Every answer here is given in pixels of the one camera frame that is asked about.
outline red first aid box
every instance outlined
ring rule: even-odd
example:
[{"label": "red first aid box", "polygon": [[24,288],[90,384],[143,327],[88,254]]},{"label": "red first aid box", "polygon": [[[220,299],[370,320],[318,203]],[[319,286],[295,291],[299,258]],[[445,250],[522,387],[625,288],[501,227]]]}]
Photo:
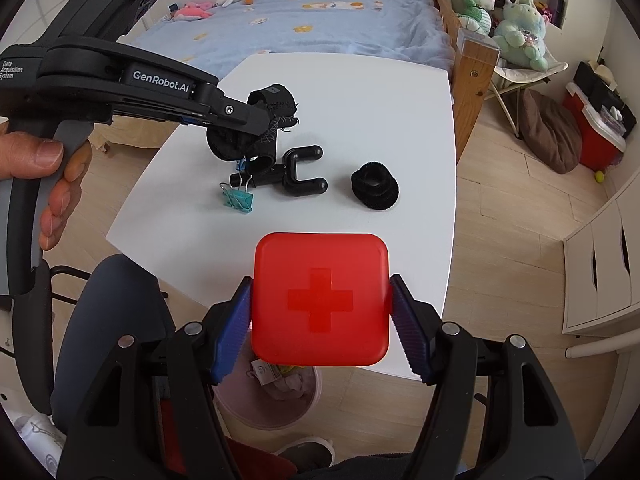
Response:
[{"label": "red first aid box", "polygon": [[252,346],[264,361],[365,366],[389,344],[388,252],[369,234],[272,233],[255,250]]},{"label": "red first aid box", "polygon": [[582,134],[580,163],[593,171],[604,171],[624,153],[625,139],[604,123],[600,111],[591,106],[577,84],[569,83],[566,90],[562,104],[574,116]]}]

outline cross symbol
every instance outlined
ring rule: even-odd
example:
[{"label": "cross symbol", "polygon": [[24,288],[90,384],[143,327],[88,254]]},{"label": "cross symbol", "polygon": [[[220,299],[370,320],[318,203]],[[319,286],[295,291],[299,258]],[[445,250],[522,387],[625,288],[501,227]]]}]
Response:
[{"label": "cross symbol", "polygon": [[353,291],[333,290],[331,269],[311,269],[308,289],[291,289],[287,308],[309,313],[309,332],[330,332],[332,312],[353,311]]}]

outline white table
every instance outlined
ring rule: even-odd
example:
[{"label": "white table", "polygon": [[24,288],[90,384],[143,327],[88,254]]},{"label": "white table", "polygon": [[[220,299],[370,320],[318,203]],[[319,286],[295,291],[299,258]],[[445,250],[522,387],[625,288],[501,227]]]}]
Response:
[{"label": "white table", "polygon": [[[231,298],[253,273],[258,241],[271,232],[373,233],[415,298],[442,314],[456,198],[454,127],[447,73],[410,62],[346,54],[261,54],[220,82],[231,98],[286,86],[300,124],[278,134],[278,156],[318,144],[322,159],[300,179],[324,177],[320,196],[294,198],[277,186],[254,190],[244,215],[223,205],[220,182],[235,163],[210,151],[206,130],[180,126],[131,191],[107,240],[158,278],[210,306]],[[386,211],[364,207],[351,173],[376,160],[398,181]],[[370,369],[415,379],[393,326],[386,357]]]}]

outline brown cushion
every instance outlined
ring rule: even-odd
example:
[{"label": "brown cushion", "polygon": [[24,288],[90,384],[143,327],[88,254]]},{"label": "brown cushion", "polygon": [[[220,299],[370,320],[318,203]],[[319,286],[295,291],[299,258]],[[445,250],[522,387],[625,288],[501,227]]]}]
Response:
[{"label": "brown cushion", "polygon": [[[518,92],[508,94],[512,117]],[[571,112],[535,90],[520,91],[518,100],[520,133],[531,151],[557,173],[567,173],[578,165],[582,136]]]}]

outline blue bedspread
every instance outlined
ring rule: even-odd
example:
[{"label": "blue bedspread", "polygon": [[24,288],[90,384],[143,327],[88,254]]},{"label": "blue bedspread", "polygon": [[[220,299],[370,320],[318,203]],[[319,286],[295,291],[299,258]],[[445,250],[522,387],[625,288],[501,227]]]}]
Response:
[{"label": "blue bedspread", "polygon": [[222,79],[262,52],[338,52],[449,70],[454,53],[432,0],[254,0],[195,22],[160,22],[131,44]]}]

